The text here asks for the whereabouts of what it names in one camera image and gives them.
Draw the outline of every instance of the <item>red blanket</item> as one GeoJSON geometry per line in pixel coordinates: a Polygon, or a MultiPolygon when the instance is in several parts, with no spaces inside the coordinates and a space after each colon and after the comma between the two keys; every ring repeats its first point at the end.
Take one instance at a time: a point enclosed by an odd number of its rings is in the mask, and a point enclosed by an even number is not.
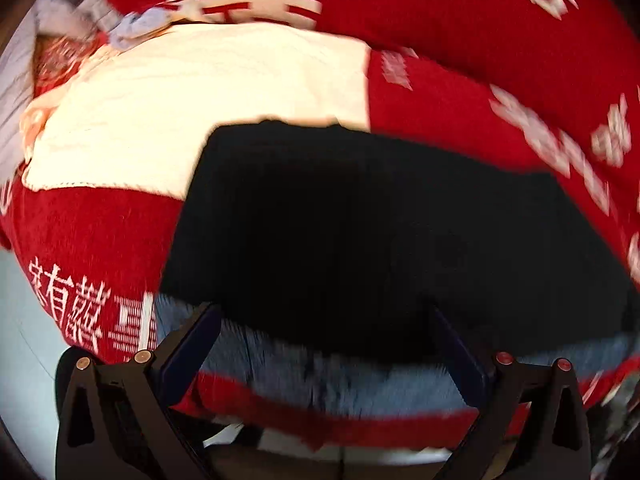
{"type": "MultiPolygon", "coordinates": [[[[129,12],[165,0],[111,1],[129,12]]],[[[635,176],[640,155],[632,135],[640,120],[640,57],[638,42],[608,0],[313,1],[319,2],[318,12],[305,9],[307,0],[300,6],[270,0],[217,6],[206,0],[208,7],[199,12],[208,9],[209,16],[228,22],[303,16],[319,30],[363,38],[389,51],[412,48],[422,59],[395,52],[371,56],[374,131],[508,170],[548,165],[620,261],[632,275],[640,274],[635,176]],[[498,85],[522,105],[461,73],[498,85]],[[549,129],[541,129],[523,106],[535,110],[549,129]]],[[[2,189],[0,206],[0,243],[14,248],[67,342],[107,362],[155,345],[150,295],[158,290],[178,201],[116,189],[34,193],[16,178],[2,189]]],[[[639,367],[640,360],[630,360],[582,384],[583,392],[589,391],[587,404],[639,367]]],[[[180,407],[194,415],[237,415],[316,445],[453,447],[475,417],[468,411],[409,420],[338,420],[275,404],[205,374],[180,407]]],[[[519,431],[523,413],[513,431],[519,431]]]]}

